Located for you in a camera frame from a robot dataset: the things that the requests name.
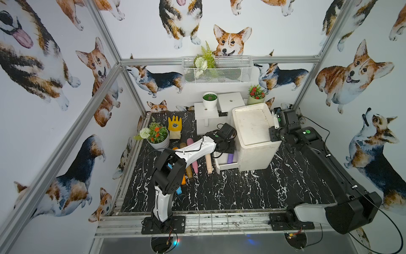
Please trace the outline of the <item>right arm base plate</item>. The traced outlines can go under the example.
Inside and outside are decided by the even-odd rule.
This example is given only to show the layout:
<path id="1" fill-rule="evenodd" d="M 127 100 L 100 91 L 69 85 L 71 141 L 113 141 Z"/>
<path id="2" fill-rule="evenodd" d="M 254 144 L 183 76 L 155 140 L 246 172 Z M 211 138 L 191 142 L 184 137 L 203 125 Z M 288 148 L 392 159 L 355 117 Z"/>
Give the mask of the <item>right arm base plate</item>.
<path id="1" fill-rule="evenodd" d="M 315 229 L 315 225 L 312 222 L 301 222 L 291 212 L 270 213 L 268 225 L 271 226 L 273 231 Z"/>

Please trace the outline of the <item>blue microphone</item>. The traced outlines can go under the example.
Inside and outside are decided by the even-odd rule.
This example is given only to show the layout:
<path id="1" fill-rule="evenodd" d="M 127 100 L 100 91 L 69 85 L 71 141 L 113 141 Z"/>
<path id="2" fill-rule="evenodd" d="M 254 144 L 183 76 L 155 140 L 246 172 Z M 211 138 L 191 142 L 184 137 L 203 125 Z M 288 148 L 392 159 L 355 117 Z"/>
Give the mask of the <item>blue microphone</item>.
<path id="1" fill-rule="evenodd" d="M 168 163 L 168 167 L 169 167 L 170 169 L 173 168 L 170 163 Z M 176 193 L 177 193 L 178 195 L 181 195 L 181 194 L 182 194 L 182 190 L 181 190 L 181 187 L 180 187 L 180 186 L 179 186 L 178 189 L 176 190 Z"/>

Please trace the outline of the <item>purple microphone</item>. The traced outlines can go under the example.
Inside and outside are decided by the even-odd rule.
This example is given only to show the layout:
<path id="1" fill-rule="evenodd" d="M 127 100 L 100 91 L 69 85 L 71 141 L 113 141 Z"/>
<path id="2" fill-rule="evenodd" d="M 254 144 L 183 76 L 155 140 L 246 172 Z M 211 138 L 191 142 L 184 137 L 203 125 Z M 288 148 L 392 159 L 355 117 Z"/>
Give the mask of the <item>purple microphone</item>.
<path id="1" fill-rule="evenodd" d="M 233 153 L 229 153 L 228 157 L 227 157 L 227 163 L 228 164 L 232 164 L 234 160 L 234 154 Z"/>

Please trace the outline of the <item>beige cream microphone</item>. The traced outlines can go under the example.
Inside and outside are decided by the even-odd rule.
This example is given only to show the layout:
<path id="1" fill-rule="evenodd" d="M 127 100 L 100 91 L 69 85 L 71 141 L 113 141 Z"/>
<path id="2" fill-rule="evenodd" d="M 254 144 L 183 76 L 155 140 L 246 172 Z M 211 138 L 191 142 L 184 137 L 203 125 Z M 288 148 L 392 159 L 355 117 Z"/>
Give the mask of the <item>beige cream microphone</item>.
<path id="1" fill-rule="evenodd" d="M 211 154 L 210 153 L 207 154 L 205 156 L 205 159 L 206 159 L 207 172 L 208 172 L 208 174 L 212 174 L 213 173 L 213 165 L 212 165 L 212 162 L 211 162 Z"/>

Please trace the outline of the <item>orange microphone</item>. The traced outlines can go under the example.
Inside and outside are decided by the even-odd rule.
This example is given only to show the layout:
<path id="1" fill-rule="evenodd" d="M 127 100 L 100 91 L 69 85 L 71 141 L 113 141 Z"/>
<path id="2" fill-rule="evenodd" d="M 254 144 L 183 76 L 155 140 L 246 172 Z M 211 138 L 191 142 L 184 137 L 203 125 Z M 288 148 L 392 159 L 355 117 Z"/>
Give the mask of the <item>orange microphone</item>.
<path id="1" fill-rule="evenodd" d="M 186 178 L 185 178 L 185 175 L 183 175 L 183 177 L 182 177 L 182 182 L 181 182 L 181 184 L 182 184 L 182 185 L 186 185 Z"/>

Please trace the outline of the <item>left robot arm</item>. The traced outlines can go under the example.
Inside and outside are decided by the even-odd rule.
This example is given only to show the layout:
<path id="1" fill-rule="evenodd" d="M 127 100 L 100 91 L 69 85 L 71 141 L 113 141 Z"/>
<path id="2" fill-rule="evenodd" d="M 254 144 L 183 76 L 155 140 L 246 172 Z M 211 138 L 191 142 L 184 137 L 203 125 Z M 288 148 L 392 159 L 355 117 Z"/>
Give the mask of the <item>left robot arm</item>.
<path id="1" fill-rule="evenodd" d="M 207 132 L 195 143 L 178 150 L 165 149 L 155 161 L 152 180 L 155 199 L 153 216 L 165 223 L 172 216 L 172 199 L 180 187 L 186 168 L 199 158 L 218 152 L 233 153 L 237 131 L 228 123 Z"/>

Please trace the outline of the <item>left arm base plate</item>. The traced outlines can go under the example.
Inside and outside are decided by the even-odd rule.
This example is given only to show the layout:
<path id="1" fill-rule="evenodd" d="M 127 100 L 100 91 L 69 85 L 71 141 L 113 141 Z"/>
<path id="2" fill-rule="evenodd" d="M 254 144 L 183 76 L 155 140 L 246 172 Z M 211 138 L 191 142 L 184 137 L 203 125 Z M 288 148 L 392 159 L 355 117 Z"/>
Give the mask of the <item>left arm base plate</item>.
<path id="1" fill-rule="evenodd" d="M 167 221 L 161 222 L 155 216 L 146 217 L 142 221 L 142 235 L 157 235 L 184 233 L 186 226 L 185 216 L 171 216 Z"/>

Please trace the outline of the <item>gold brown microphone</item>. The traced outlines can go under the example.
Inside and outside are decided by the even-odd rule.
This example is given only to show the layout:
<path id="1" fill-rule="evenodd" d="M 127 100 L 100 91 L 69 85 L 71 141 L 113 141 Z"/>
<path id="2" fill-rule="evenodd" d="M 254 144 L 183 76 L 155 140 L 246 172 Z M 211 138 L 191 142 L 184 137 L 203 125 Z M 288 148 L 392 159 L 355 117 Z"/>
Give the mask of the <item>gold brown microphone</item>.
<path id="1" fill-rule="evenodd" d="M 187 146 L 187 144 L 186 144 L 185 142 L 182 142 L 182 143 L 180 144 L 180 148 L 184 148 L 184 147 L 186 147 L 186 146 Z M 191 169 L 191 166 L 190 166 L 190 165 L 186 167 L 186 175 L 187 175 L 187 177 L 188 177 L 188 179 L 189 179 L 190 181 L 193 180 L 193 173 L 192 173 L 192 169 Z"/>

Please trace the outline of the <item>white bottom drawer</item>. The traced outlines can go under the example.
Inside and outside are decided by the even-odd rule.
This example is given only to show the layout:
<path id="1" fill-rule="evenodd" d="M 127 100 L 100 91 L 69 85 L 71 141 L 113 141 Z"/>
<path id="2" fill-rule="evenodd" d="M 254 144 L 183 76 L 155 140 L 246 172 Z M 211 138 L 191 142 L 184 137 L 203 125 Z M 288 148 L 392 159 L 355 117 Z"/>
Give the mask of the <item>white bottom drawer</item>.
<path id="1" fill-rule="evenodd" d="M 239 168 L 239 163 L 238 163 L 238 153 L 235 150 L 234 151 L 234 160 L 232 164 L 227 163 L 227 157 L 228 153 L 224 153 L 220 155 L 219 152 L 214 152 L 214 162 L 215 162 L 215 171 L 217 174 L 220 174 L 221 171 L 223 170 L 230 170 L 230 169 L 238 169 Z"/>

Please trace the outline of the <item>pink microphone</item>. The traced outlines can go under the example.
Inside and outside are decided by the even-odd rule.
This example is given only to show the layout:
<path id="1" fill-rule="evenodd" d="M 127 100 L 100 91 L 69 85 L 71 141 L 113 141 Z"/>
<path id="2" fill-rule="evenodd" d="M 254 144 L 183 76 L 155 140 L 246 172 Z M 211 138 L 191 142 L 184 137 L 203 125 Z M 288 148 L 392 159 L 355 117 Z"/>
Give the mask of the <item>pink microphone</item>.
<path id="1" fill-rule="evenodd" d="M 194 141 L 193 141 L 192 138 L 187 139 L 187 145 L 188 146 L 192 145 L 193 143 L 194 143 Z M 195 174 L 198 174 L 198 163 L 197 163 L 197 161 L 192 163 L 192 168 L 193 168 L 193 171 L 195 172 Z"/>

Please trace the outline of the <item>white drawer cabinet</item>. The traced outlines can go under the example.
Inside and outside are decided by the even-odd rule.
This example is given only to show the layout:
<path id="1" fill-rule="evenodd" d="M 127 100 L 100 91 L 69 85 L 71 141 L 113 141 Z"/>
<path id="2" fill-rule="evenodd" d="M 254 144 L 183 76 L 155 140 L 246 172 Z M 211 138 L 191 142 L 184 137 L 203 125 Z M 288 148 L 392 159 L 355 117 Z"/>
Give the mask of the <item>white drawer cabinet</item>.
<path id="1" fill-rule="evenodd" d="M 234 108 L 232 126 L 237 131 L 236 151 L 239 171 L 262 170 L 269 167 L 281 141 L 271 141 L 269 129 L 273 116 L 265 103 Z"/>

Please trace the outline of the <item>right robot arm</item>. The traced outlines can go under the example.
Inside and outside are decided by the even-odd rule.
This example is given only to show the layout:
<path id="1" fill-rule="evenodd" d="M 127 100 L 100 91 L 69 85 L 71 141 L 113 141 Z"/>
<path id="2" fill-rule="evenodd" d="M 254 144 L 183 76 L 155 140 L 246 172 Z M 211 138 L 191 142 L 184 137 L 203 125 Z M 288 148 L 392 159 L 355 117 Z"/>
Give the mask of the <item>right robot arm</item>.
<path id="1" fill-rule="evenodd" d="M 370 224 L 382 201 L 377 192 L 368 192 L 354 180 L 327 149 L 322 136 L 312 127 L 303 128 L 294 110 L 275 108 L 271 111 L 274 126 L 269 128 L 271 141 L 290 144 L 300 151 L 328 181 L 335 202 L 301 203 L 287 208 L 287 218 L 294 222 L 330 225 L 345 235 Z"/>

